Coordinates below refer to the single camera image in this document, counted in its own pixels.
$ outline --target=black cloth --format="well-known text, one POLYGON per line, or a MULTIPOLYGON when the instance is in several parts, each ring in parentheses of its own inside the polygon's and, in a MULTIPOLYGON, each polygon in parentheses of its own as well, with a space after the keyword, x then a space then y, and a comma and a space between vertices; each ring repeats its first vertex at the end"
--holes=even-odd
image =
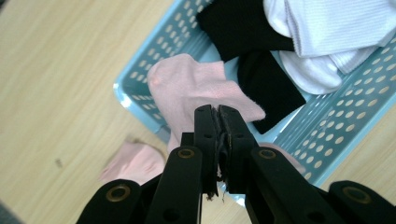
POLYGON ((266 133, 295 109, 305 104, 289 77, 270 51, 256 51, 239 57, 238 82, 242 92, 260 105, 265 119, 253 121, 259 133, 266 133))
POLYGON ((268 23, 262 0, 215 0, 196 18, 224 62, 254 50, 294 51, 292 39, 268 23))

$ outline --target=blue plastic basket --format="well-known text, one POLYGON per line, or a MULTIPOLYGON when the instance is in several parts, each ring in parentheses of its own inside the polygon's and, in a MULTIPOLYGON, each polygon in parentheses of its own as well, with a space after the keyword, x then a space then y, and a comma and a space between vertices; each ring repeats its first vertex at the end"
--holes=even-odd
MULTIPOLYGON (((114 84, 120 103, 163 141, 170 130, 150 95, 146 75, 161 59, 189 53, 196 61, 220 57, 195 15, 209 0, 175 1, 161 22, 127 64, 114 84)), ((396 102, 396 37, 378 49, 352 74, 342 88, 326 95, 303 92, 306 105, 258 134, 258 142, 274 142, 306 168, 304 177, 319 186, 396 102)), ((225 64, 227 78, 236 78, 236 60, 225 64)))

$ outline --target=pink sock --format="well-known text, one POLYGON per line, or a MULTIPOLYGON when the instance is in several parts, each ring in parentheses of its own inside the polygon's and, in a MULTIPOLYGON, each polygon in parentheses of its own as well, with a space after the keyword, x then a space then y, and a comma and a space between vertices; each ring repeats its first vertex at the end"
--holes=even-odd
POLYGON ((172 132, 169 152, 180 146, 182 133, 194 132, 194 110, 201 105, 233 107, 245 122, 265 117, 234 81, 226 80, 223 62, 198 63, 179 54, 151 67, 148 87, 172 132))
POLYGON ((146 144, 124 142, 100 179, 104 183, 128 179, 143 185, 161 174, 164 166, 163 155, 157 149, 146 144))

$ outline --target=wood grain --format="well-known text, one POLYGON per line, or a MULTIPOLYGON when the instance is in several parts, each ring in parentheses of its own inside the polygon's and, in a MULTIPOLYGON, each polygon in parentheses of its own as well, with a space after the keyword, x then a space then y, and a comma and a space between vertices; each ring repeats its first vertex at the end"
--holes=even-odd
MULTIPOLYGON (((171 0, 8 1, 0 13, 0 199, 26 223, 75 223, 125 139, 165 144, 112 84, 171 0)), ((356 178, 396 203, 394 106, 332 180, 356 178)), ((249 223, 230 198, 203 223, 249 223)))

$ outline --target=clothing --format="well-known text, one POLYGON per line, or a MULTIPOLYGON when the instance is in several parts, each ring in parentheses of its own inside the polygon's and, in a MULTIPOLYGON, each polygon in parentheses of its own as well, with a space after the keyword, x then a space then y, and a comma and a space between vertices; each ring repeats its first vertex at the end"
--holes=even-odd
POLYGON ((143 185, 160 175, 164 166, 165 160, 159 150, 142 143, 124 142, 102 172, 100 179, 104 183, 128 179, 143 185))
POLYGON ((285 0, 287 23, 300 57, 384 47, 396 31, 389 0, 285 0))
POLYGON ((244 94, 265 109, 266 118, 253 121, 266 133, 288 114, 305 104, 270 51, 257 51, 239 58, 238 83, 244 94))
POLYGON ((224 62, 256 50, 294 50, 265 19, 262 0, 215 0, 196 18, 224 62))
POLYGON ((180 146, 182 133, 194 131, 194 110, 201 105, 233 107, 245 122, 265 117, 261 107, 226 79, 223 62, 198 63, 188 54, 179 54, 150 68, 148 87, 171 129, 168 151, 180 146))
POLYGON ((281 50, 279 56, 294 83, 308 93, 326 94, 337 91, 343 83, 337 74, 335 63, 327 55, 300 58, 295 52, 281 50))

